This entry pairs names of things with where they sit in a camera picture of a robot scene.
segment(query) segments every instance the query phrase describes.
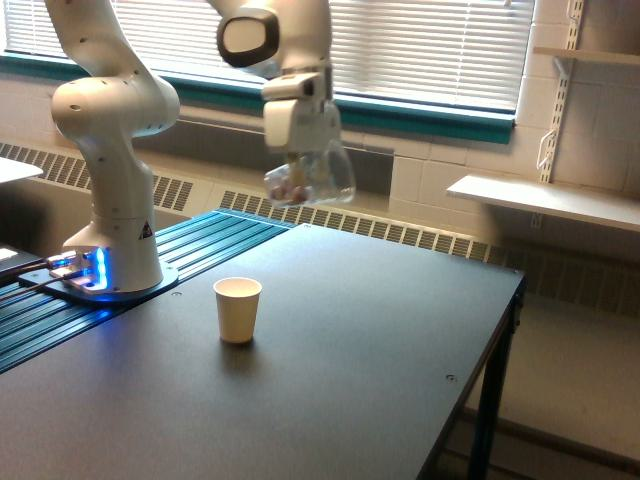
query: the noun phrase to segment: white paper cup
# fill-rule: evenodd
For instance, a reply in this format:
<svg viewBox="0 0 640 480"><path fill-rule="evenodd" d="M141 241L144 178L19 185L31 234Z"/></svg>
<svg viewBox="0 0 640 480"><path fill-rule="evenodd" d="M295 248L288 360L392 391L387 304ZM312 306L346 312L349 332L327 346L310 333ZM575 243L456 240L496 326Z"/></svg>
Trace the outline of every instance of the white paper cup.
<svg viewBox="0 0 640 480"><path fill-rule="evenodd" d="M231 277L213 285L218 303L220 338L229 343L246 343L253 338L260 282L251 278Z"/></svg>

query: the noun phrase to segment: cinder block wall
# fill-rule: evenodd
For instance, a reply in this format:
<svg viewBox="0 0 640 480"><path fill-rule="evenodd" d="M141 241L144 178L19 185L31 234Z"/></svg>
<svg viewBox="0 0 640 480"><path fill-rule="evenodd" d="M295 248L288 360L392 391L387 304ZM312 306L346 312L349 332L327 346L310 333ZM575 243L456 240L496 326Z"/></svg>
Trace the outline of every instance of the cinder block wall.
<svg viewBox="0 0 640 480"><path fill-rule="evenodd" d="M537 0L530 49L534 45L564 47L569 29L565 16L568 1ZM587 0L580 46L640 54L639 14L640 0ZM550 217L545 218L542 229L533 230L529 214L489 208L445 194L449 185L474 172L536 179L538 145L550 126L557 82L552 58L530 52L517 126L509 145L385 132L344 132L345 140L356 148L394 152L391 194L380 214L476 234L490 241L518 239L638 262L640 235ZM0 73L0 141L73 147L56 133L51 121L50 98L57 84ZM206 129L202 123L244 127L251 132L262 126L259 118L202 106L187 105L183 113L185 119L200 122L197 129L200 137L194 138L195 127L192 131L189 123L183 121L180 128L167 132L168 137L158 142L172 145L169 153L176 160L171 167L176 170L182 168L184 158L192 156L187 151L190 145L198 144L199 151L224 152L224 145L203 143ZM576 64L556 162L557 182L640 198L640 68ZM184 165L197 168L187 161ZM577 370L564 369L562 375L553 374L559 371L555 362L562 359L549 353L548 339L558 336L576 339L560 342L553 349L556 354L558 349L564 349L561 357L571 360L567 365L589 365L593 357L585 353L581 337L574 335L581 328L580 320L585 313L579 308L554 305L546 302L544 308L529 310L527 318L532 328L521 331L518 343L531 343L528 348L514 349L512 355L515 372L512 375L524 377L509 380L517 390L511 387L505 391L503 414L533 428L544 428L555 435L640 459L637 428L620 429L620 425L629 422L640 427L638 416L633 417L640 386L627 382L596 388L597 379L590 384L591 376L585 367L577 374L580 380L571 383L573 400L567 400L566 376ZM553 326L548 321L536 321L545 312L555 320ZM629 335L629 331L637 332L637 326L625 320L625 328L618 328L610 315L587 313L589 332L602 342L601 349L596 349L601 354L597 376L617 378L620 372L628 371L632 377L638 359L621 355L619 344L635 338L633 335L637 337L637 333ZM535 388L523 393L527 385Z"/></svg>

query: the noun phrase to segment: window blinds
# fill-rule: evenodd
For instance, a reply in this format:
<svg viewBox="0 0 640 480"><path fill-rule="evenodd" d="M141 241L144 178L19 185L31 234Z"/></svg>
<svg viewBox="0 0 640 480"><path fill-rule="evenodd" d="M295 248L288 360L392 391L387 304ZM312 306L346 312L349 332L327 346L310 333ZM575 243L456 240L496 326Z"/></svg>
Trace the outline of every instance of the window blinds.
<svg viewBox="0 0 640 480"><path fill-rule="evenodd" d="M205 0L112 0L159 71L259 82L218 55ZM330 0L340 93L515 111L534 0ZM44 0L4 0L7 50L64 56Z"/></svg>

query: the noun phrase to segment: white table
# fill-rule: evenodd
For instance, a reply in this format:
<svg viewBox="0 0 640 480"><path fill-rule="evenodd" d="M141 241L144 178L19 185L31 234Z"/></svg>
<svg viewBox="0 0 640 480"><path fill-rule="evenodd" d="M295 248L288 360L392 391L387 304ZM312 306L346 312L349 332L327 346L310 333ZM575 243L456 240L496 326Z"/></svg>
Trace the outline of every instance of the white table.
<svg viewBox="0 0 640 480"><path fill-rule="evenodd" d="M42 170L28 163L16 162L8 158L0 158L0 183L13 182L23 178L42 175Z"/></svg>

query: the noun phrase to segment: teal window frame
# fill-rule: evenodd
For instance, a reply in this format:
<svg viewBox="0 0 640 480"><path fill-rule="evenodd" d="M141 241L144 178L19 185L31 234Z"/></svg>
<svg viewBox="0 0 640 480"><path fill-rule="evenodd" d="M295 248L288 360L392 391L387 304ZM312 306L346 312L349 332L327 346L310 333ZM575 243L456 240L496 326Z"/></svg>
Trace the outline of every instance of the teal window frame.
<svg viewBox="0 0 640 480"><path fill-rule="evenodd" d="M0 53L0 73L70 81L85 72L76 63L61 58L11 52ZM260 87L231 80L160 72L182 101L240 109L260 115L264 101ZM482 142L508 144L515 125L513 113L467 110L336 95L343 126L393 135L436 135Z"/></svg>

